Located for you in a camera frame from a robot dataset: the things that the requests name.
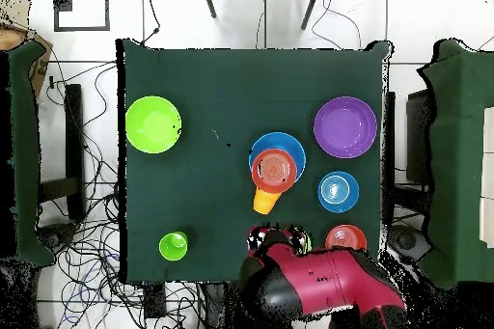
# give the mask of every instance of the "table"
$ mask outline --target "table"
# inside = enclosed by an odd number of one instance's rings
[[[156,50],[118,40],[119,176],[121,181],[126,177],[121,266],[126,279],[236,280],[247,233],[265,221],[302,225],[315,247],[323,245],[333,227],[354,224],[365,232],[376,257],[379,138],[364,155],[337,159],[316,143],[313,122],[329,99],[356,96],[373,109],[380,127],[382,64],[388,53],[386,42],[366,51]],[[161,154],[137,151],[125,139],[125,110],[149,95],[172,101],[182,119],[178,142]],[[255,186],[248,156],[254,142],[271,131],[295,136],[307,166],[271,213],[262,216],[252,209]],[[316,192],[323,176],[336,170],[348,171],[360,184],[358,204],[342,214],[326,211]],[[174,230],[187,233],[189,248],[184,259],[170,262],[160,256],[158,242]]]

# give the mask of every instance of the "green plate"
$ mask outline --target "green plate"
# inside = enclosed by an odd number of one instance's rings
[[[180,113],[164,97],[141,97],[125,114],[125,131],[128,141],[138,151],[162,153],[171,148],[180,136]]]

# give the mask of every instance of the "red plate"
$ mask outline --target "red plate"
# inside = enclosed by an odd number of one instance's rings
[[[324,246],[331,248],[335,245],[350,247],[354,250],[360,250],[361,248],[367,250],[367,240],[362,230],[349,224],[335,227],[328,233]]]
[[[252,163],[252,180],[267,193],[283,193],[295,183],[297,167],[293,157],[281,149],[266,149]]]

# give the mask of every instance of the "floor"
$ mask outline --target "floor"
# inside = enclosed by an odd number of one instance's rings
[[[54,44],[47,75],[54,80],[73,77],[70,83],[82,86],[84,120],[99,115],[107,104],[105,113],[86,126],[86,133],[99,146],[109,166],[118,167],[117,143],[117,71],[115,64],[115,39],[132,38],[141,41],[156,28],[152,13],[154,8],[160,23],[159,32],[146,43],[149,47],[190,48],[190,47],[263,47],[262,0],[212,0],[218,14],[213,19],[206,0],[109,0],[109,31],[64,31],[54,32],[52,0],[31,0],[30,26]],[[396,166],[406,167],[405,101],[408,94],[425,88],[425,83],[416,70],[430,61],[433,45],[438,40],[455,37],[462,39],[471,48],[494,50],[494,0],[331,0],[331,10],[341,13],[327,14],[315,27],[315,32],[330,41],[316,36],[313,25],[325,13],[323,0],[317,0],[309,25],[300,29],[309,0],[267,0],[267,47],[268,48],[318,48],[342,47],[359,48],[372,41],[389,40],[395,52],[391,59],[390,90],[397,94],[396,105]],[[88,27],[105,25],[104,0],[72,0],[72,11],[59,14],[61,27]],[[350,17],[358,25],[348,20]],[[80,76],[78,73],[87,69]],[[65,175],[65,123],[56,90],[47,90],[44,84],[40,104],[41,135],[41,179],[59,178]],[[90,143],[93,153],[96,147]],[[87,180],[94,176],[94,166],[87,158]],[[111,184],[117,180],[115,173],[107,167],[101,170],[98,184],[89,184],[88,193],[95,191],[94,199],[112,192]],[[396,180],[404,181],[404,173],[396,170]],[[67,205],[63,199],[56,202],[63,212]],[[53,203],[42,206],[41,223],[66,221]],[[106,219],[102,205],[90,213],[88,221],[97,225],[94,235],[110,235],[110,245],[119,247],[118,233],[103,227]],[[108,261],[118,268],[117,251]],[[144,324],[139,309],[127,309],[129,304],[110,294],[98,298],[90,289],[71,283],[72,278],[91,281],[96,288],[101,281],[100,265],[91,256],[80,256],[72,252],[69,257],[60,258],[59,264],[44,269],[40,278],[38,293],[41,323],[58,329],[141,329],[133,318]],[[168,309],[184,307],[187,297],[196,305],[197,295],[186,290],[181,283],[171,283]],[[132,287],[121,288],[132,292]],[[81,317],[81,310],[89,301],[93,305]],[[184,316],[183,326],[195,329],[197,317],[193,307],[180,310]],[[327,329],[330,316],[321,321],[294,322],[295,329]],[[175,325],[169,320],[148,320],[148,329],[161,329]]]

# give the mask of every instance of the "blue plate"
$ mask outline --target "blue plate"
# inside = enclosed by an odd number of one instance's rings
[[[359,184],[347,172],[332,172],[320,181],[317,195],[326,210],[333,213],[343,213],[357,204]]]
[[[304,173],[306,157],[304,148],[298,140],[293,136],[290,136],[283,132],[271,132],[261,136],[254,146],[252,152],[249,154],[249,169],[252,170],[252,163],[259,153],[266,149],[281,149],[288,152],[297,166],[297,177],[295,181],[298,181]]]

